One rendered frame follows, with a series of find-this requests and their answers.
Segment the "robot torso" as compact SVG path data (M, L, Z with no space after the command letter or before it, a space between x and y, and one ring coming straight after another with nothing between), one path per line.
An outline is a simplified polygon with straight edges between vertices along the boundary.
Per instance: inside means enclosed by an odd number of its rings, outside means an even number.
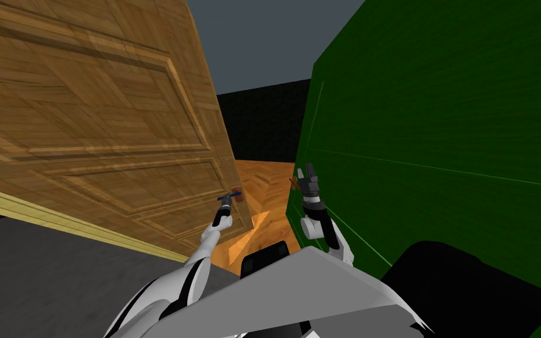
M140 338L229 338L304 321L319 338L421 338L410 326L425 327L385 283L306 247L159 320Z

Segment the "brown wooden door leaf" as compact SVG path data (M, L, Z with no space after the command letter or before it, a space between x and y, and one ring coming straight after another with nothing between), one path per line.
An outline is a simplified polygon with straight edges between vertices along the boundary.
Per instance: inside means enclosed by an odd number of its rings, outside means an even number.
M0 0L0 214L185 261L241 187L186 0Z

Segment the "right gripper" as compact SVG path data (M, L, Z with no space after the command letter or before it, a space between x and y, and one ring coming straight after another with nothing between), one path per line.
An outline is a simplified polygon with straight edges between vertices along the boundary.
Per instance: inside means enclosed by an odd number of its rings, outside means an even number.
M312 163L306 163L305 170L306 172L301 168L297 169L298 184L303 198L319 198L320 188Z

